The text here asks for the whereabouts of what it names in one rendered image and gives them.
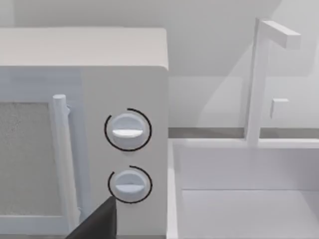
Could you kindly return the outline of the white sink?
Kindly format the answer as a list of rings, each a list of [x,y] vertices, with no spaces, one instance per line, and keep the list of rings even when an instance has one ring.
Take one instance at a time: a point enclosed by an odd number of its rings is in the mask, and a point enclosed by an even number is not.
[[[170,139],[171,239],[319,239],[319,140]]]

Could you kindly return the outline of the large white microwave knob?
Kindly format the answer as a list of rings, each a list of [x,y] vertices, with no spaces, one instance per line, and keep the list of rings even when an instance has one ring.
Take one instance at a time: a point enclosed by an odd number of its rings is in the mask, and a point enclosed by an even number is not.
[[[112,118],[108,133],[119,148],[134,149],[145,141],[146,123],[134,113],[123,113]]]

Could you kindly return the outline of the tall white tap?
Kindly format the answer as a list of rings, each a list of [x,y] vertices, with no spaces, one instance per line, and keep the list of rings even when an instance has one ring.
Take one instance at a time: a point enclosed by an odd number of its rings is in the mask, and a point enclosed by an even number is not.
[[[262,107],[267,77],[270,42],[288,50],[298,50],[301,34],[271,19],[256,18],[250,67],[250,85],[244,135],[248,147],[260,139]]]

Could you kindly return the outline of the small white microwave knob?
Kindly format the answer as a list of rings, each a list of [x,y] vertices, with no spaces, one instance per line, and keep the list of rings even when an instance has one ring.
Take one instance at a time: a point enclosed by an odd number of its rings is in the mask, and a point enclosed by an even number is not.
[[[138,201],[147,189],[145,176],[135,170],[125,170],[117,173],[113,182],[113,191],[123,201]]]

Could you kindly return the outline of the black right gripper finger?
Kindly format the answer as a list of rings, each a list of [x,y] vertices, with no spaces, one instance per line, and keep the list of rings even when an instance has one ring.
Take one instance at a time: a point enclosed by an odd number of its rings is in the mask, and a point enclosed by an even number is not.
[[[65,239],[117,239],[116,198],[110,196]]]

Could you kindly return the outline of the pale microwave oven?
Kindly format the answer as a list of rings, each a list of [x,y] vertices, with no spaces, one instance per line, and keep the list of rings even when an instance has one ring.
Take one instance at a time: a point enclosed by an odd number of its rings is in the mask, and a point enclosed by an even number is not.
[[[117,239],[167,238],[168,50],[162,28],[0,27],[0,70],[76,69],[81,73],[88,163],[89,217],[110,196]],[[122,149],[108,133],[112,118],[134,113],[146,123],[144,143]],[[147,180],[144,197],[113,191],[125,170]]]

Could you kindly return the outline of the pale microwave door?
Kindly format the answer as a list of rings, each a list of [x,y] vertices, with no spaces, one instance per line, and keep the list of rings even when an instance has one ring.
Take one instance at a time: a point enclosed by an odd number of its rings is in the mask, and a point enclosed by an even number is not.
[[[80,221],[90,212],[81,73],[76,69],[0,70],[0,235],[64,236],[67,221],[53,110],[70,109]]]

